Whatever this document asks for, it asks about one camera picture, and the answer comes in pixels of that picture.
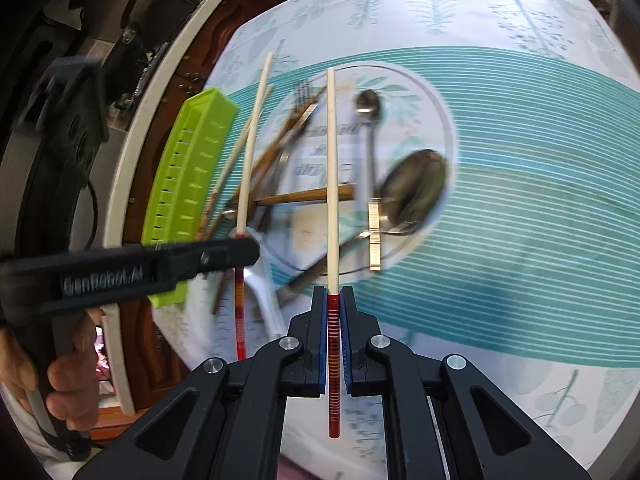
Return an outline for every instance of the finger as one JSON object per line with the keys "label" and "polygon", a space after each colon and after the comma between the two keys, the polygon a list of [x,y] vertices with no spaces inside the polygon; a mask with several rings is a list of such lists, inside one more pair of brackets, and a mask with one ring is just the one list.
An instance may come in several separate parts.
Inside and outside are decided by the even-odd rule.
{"label": "finger", "polygon": [[62,356],[49,365],[47,375],[49,383],[58,392],[81,390],[89,383],[97,381],[95,364],[98,355],[93,346],[84,352],[72,352]]}
{"label": "finger", "polygon": [[98,381],[74,392],[51,392],[47,396],[49,413],[60,420],[76,420],[98,410]]}
{"label": "finger", "polygon": [[94,325],[99,326],[102,322],[102,309],[99,306],[94,306],[93,308],[88,308],[85,311],[89,317],[94,320]]}
{"label": "finger", "polygon": [[94,320],[85,312],[82,319],[76,326],[74,332],[74,346],[79,352],[85,352],[95,343],[95,323]]}
{"label": "finger", "polygon": [[78,418],[74,418],[73,420],[68,420],[66,422],[66,426],[70,430],[89,431],[92,427],[95,426],[96,422],[98,422],[97,404],[94,410],[87,412],[84,415],[79,416]]}
{"label": "finger", "polygon": [[23,390],[30,391],[38,387],[33,362],[5,328],[0,329],[0,379]]}
{"label": "finger", "polygon": [[17,384],[15,384],[14,382],[7,381],[2,378],[0,378],[0,382],[4,384],[4,386],[6,386],[6,388],[11,392],[12,396],[20,400],[20,402],[27,400],[27,394],[24,391],[24,389],[18,386]]}

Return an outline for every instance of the metal screw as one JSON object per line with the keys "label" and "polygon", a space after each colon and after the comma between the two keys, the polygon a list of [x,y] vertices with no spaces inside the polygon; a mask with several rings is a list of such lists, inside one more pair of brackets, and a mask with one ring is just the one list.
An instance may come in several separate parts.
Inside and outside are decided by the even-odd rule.
{"label": "metal screw", "polygon": [[284,336],[279,343],[280,348],[283,348],[285,350],[293,350],[294,348],[297,348],[299,344],[300,341],[298,341],[297,338],[293,337],[292,335]]}
{"label": "metal screw", "polygon": [[218,359],[217,357],[210,357],[206,361],[203,362],[202,367],[207,374],[217,374],[225,364],[222,362],[222,359]]}
{"label": "metal screw", "polygon": [[391,339],[386,335],[375,335],[371,338],[371,344],[376,348],[386,348],[391,344]]}
{"label": "metal screw", "polygon": [[466,366],[466,359],[462,355],[450,355],[447,357],[447,366],[454,370],[462,370]]}

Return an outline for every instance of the black handle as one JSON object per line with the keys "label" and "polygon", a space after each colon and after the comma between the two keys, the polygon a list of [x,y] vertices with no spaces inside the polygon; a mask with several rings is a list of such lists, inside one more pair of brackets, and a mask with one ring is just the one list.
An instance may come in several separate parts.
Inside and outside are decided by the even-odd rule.
{"label": "black handle", "polygon": [[27,392],[33,415],[45,441],[56,450],[59,460],[81,462],[89,457],[91,444],[87,432],[71,431],[64,420],[49,413],[47,396],[53,391],[47,370],[57,358],[74,351],[73,334],[84,311],[53,317],[49,322],[15,327],[12,332],[33,360],[38,374],[38,389]]}

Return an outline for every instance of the metal spoon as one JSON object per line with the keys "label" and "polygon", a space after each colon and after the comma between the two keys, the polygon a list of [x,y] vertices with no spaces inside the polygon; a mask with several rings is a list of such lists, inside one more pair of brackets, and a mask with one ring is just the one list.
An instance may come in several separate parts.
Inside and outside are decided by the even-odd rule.
{"label": "metal spoon", "polygon": [[[419,150],[401,160],[380,187],[382,234],[408,236],[416,232],[438,201],[447,174],[446,160],[433,150]],[[363,231],[340,245],[344,256],[369,238]],[[295,298],[302,289],[326,272],[326,254],[308,269],[276,291],[280,306]]]}
{"label": "metal spoon", "polygon": [[360,120],[369,130],[367,146],[369,148],[369,177],[371,180],[371,193],[378,196],[376,185],[376,127],[380,122],[380,96],[373,90],[364,90],[356,96],[356,111]]}
{"label": "metal spoon", "polygon": [[356,97],[356,111],[361,122],[367,127],[367,147],[369,149],[369,177],[371,180],[369,204],[369,270],[382,270],[380,247],[380,200],[376,180],[376,127],[380,122],[380,97],[373,90],[364,90]]}

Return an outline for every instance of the green plastic container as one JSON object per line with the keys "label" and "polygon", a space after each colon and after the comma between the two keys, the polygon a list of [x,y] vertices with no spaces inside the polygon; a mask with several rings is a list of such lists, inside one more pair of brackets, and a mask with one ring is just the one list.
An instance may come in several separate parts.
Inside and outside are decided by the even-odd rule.
{"label": "green plastic container", "polygon": [[[239,107],[217,88],[187,99],[171,129],[146,207],[142,243],[195,239],[220,151]],[[149,296],[153,306],[180,303],[186,284]]]}

